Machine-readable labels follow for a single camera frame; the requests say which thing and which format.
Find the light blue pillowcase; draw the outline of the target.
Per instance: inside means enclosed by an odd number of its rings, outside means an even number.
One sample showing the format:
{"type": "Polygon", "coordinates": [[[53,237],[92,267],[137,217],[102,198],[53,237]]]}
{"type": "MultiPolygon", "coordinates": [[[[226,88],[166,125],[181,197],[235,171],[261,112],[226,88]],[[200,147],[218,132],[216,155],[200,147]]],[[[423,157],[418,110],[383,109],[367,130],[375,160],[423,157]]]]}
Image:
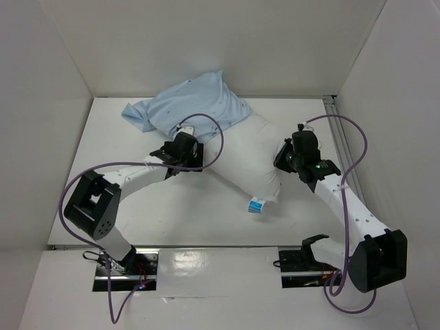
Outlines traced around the light blue pillowcase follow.
{"type": "Polygon", "coordinates": [[[252,114],[250,105],[223,81],[223,72],[208,72],[173,85],[149,100],[128,104],[121,116],[141,132],[158,130],[173,138],[181,123],[192,126],[206,143],[252,114]]]}

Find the white pillow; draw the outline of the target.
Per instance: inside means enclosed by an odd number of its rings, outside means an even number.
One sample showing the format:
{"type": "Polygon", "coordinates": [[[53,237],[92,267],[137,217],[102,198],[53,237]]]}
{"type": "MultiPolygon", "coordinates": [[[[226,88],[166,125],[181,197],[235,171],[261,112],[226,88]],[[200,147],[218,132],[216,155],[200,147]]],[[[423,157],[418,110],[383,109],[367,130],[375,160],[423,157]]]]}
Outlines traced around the white pillow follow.
{"type": "Polygon", "coordinates": [[[213,161],[210,169],[249,196],[276,203],[281,174],[274,160],[290,131],[255,112],[231,127],[222,126],[223,135],[212,121],[208,128],[203,162],[213,161]]]}

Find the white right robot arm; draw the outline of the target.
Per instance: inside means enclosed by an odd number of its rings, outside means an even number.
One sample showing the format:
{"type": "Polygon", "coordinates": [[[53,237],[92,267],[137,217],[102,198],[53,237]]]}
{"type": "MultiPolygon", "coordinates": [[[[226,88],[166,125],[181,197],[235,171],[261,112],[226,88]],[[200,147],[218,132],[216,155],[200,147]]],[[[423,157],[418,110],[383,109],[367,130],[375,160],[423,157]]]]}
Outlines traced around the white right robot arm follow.
{"type": "Polygon", "coordinates": [[[302,241],[300,262],[308,270],[330,265],[347,276],[362,293],[406,277],[408,240],[391,230],[369,211],[343,180],[339,168],[322,159],[312,131],[297,131],[285,140],[275,167],[295,173],[323,200],[344,226],[344,243],[318,234],[302,241]]]}

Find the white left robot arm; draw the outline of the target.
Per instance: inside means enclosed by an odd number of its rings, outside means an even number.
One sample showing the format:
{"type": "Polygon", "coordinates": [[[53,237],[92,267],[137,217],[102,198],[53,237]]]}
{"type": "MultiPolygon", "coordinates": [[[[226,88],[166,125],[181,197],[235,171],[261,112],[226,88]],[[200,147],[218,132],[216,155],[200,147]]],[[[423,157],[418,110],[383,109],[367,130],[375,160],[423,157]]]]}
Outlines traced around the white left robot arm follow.
{"type": "Polygon", "coordinates": [[[142,163],[130,164],[110,173],[88,170],[80,176],[63,216],[82,230],[111,259],[120,274],[132,272],[142,258],[116,228],[120,202],[137,191],[176,176],[182,171],[201,171],[204,145],[189,133],[152,151],[142,163]]]}

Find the blue white pillow label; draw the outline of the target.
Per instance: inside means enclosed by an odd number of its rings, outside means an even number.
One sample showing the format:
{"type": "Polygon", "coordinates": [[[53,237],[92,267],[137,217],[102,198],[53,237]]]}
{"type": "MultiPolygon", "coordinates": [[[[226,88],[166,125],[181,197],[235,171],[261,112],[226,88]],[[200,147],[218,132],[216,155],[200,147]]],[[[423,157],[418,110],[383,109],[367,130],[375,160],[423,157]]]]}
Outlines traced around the blue white pillow label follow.
{"type": "Polygon", "coordinates": [[[251,198],[247,211],[254,214],[262,214],[266,200],[257,197],[251,198]]]}

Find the aluminium frame rail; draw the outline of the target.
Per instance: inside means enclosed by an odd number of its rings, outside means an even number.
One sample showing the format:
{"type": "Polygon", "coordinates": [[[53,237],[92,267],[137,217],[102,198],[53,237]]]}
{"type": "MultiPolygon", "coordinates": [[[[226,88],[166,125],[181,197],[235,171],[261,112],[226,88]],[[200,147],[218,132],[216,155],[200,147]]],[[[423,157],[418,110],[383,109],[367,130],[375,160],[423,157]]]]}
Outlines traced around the aluminium frame rail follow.
{"type": "MultiPolygon", "coordinates": [[[[338,113],[336,109],[335,96],[324,96],[323,104],[327,115],[336,115],[338,113]]],[[[351,128],[353,125],[342,118],[331,117],[327,118],[327,121],[329,122],[330,130],[333,136],[338,161],[340,163],[340,170],[342,173],[344,173],[355,160],[351,155],[343,125],[348,124],[349,128],[351,128]]],[[[361,202],[365,203],[364,194],[362,192],[355,169],[348,174],[346,181],[352,191],[360,198],[361,202]]]]}

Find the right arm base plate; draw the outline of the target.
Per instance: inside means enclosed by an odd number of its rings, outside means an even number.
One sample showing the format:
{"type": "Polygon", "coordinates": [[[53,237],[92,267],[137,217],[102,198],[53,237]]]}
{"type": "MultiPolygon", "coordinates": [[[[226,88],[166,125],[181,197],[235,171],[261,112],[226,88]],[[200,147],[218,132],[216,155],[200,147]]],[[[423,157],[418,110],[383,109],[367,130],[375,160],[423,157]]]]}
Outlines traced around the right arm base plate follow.
{"type": "Polygon", "coordinates": [[[279,250],[272,265],[280,270],[282,288],[322,287],[336,268],[324,263],[308,263],[299,248],[279,250]]]}

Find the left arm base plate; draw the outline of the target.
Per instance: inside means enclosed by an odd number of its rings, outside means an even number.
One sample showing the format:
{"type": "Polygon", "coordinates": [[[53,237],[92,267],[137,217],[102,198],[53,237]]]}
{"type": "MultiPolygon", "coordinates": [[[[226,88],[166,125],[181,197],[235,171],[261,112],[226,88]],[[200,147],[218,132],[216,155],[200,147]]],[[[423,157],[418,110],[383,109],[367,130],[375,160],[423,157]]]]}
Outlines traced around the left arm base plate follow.
{"type": "MultiPolygon", "coordinates": [[[[86,250],[82,257],[95,263],[96,270],[93,279],[93,292],[107,291],[107,270],[103,253],[86,250]]],[[[130,292],[138,287],[141,292],[155,291],[157,288],[157,269],[159,250],[139,249],[134,264],[125,270],[110,259],[111,291],[130,292]]]]}

